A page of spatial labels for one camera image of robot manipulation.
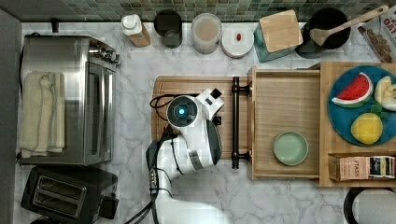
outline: white canister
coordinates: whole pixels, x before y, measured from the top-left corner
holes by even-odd
[[[244,24],[232,24],[227,27],[221,38],[224,53],[231,58],[241,58],[253,47],[253,32]]]
[[[221,37],[221,22],[211,13],[198,15],[192,21],[192,38],[195,49],[202,54],[213,53],[218,47]]]

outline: cutting board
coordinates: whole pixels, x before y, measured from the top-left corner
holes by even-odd
[[[222,145],[222,159],[230,159],[233,151],[233,97],[231,87],[232,77],[217,76],[161,76],[155,81],[152,97],[163,94],[188,94],[201,93],[206,89],[215,88],[222,92],[220,98],[224,102],[223,108],[216,116],[221,117],[221,125],[218,126]],[[240,86],[248,84],[247,77],[240,78]],[[171,100],[172,98],[161,99],[159,105]],[[159,113],[165,117],[167,106],[159,109]],[[163,128],[168,124],[167,121],[160,119],[154,109],[151,110],[151,136],[152,140],[158,140],[163,134]],[[240,93],[239,97],[239,152],[248,152],[248,97]]]

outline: toaster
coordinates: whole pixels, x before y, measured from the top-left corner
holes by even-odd
[[[56,223],[89,224],[113,219],[119,200],[117,176],[90,166],[36,166],[21,206]]]

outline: white towel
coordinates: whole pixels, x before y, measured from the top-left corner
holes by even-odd
[[[29,73],[23,84],[21,155],[47,156],[64,147],[64,74]]]

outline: mosaic tile backsplash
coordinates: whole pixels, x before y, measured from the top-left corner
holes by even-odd
[[[221,21],[258,21],[280,11],[294,9],[299,21],[307,21],[323,7],[336,7],[349,18],[390,4],[394,0],[62,0],[85,21],[120,21],[125,15],[137,14],[142,21],[154,21],[164,9],[175,10],[183,21],[209,12]]]

